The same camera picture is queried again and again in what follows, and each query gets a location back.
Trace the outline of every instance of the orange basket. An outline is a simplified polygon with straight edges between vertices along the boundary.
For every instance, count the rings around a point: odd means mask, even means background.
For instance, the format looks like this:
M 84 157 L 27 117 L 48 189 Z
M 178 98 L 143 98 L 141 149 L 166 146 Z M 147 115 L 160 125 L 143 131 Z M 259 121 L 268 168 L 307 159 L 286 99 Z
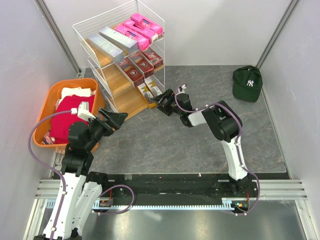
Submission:
M 40 116 L 38 118 L 38 122 L 56 112 L 56 102 L 58 99 L 61 99 L 61 90 L 63 88 L 78 88 L 81 87 L 83 89 L 90 88 L 92 91 L 96 90 L 95 97 L 93 100 L 93 106 L 92 106 L 92 114 L 97 115 L 99 108 L 105 107 L 105 100 L 103 96 L 101 95 L 99 91 L 99 85 L 97 81 L 95 81 L 92 78 L 79 78 L 79 79 L 70 79 L 70 80 L 63 80 L 60 82 L 57 82 L 55 85 L 53 85 L 46 98 L 44 105 L 42 107 Z M 47 119 L 42 124 L 40 124 L 37 129 L 34 131 L 33 135 L 33 141 L 34 143 L 40 147 L 40 148 L 49 148 L 52 149 L 58 153 L 64 153 L 66 149 L 67 144 L 42 144 L 41 142 L 44 139 L 44 136 L 47 132 L 49 132 L 51 129 L 51 119 Z M 92 151 L 96 150 L 98 147 L 97 145 L 93 148 Z

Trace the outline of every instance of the yankees logo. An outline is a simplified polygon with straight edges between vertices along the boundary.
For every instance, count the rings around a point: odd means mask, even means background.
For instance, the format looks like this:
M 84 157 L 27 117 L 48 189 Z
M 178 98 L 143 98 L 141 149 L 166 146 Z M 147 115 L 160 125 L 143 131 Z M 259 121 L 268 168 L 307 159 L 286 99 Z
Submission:
M 254 86 L 254 83 L 255 83 L 254 81 L 249 80 L 246 85 L 249 86 L 249 87 L 253 87 L 253 86 Z

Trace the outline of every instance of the gray marble surface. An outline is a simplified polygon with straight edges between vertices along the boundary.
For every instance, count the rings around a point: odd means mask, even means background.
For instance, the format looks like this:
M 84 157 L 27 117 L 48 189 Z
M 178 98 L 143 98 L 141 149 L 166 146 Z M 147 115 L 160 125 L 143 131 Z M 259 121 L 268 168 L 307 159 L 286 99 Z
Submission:
M 193 107 L 224 100 L 242 119 L 241 145 L 247 167 L 257 173 L 285 172 L 286 167 L 266 103 L 232 95 L 232 73 L 240 66 L 167 66 L 166 89 L 187 83 Z M 103 138 L 91 171 L 105 173 L 227 173 L 221 143 L 205 124 L 188 128 L 178 115 L 146 109 Z

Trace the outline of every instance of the pink box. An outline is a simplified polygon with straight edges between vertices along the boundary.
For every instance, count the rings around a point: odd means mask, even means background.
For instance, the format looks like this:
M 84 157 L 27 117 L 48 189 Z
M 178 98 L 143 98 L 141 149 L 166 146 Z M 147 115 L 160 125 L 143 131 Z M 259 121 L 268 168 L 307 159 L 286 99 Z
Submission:
M 152 31 L 156 32 L 158 36 L 164 33 L 162 26 L 156 24 L 155 22 L 151 21 L 145 16 L 142 16 L 139 13 L 134 13 L 133 15 L 131 15 L 131 20 L 135 22 L 135 25 L 137 27 L 151 29 Z
M 140 35 L 139 33 L 130 30 L 129 28 L 119 24 L 114 28 L 114 30 L 118 31 L 119 33 L 126 35 L 127 37 L 134 39 L 138 43 L 139 50 L 145 50 L 149 47 L 149 40 L 146 39 L 144 36 Z
M 136 23 L 130 19 L 124 21 L 122 25 L 144 36 L 149 40 L 150 44 L 153 44 L 154 41 L 158 39 L 158 34 L 156 32 L 152 31 L 150 28 L 141 28 L 136 26 Z

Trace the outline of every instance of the green baseball cap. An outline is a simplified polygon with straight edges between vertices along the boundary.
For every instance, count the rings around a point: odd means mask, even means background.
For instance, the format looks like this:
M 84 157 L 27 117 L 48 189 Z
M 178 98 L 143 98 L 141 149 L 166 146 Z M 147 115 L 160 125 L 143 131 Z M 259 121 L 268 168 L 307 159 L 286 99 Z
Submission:
M 240 67 L 233 72 L 232 94 L 235 98 L 255 103 L 262 89 L 262 76 L 255 66 Z

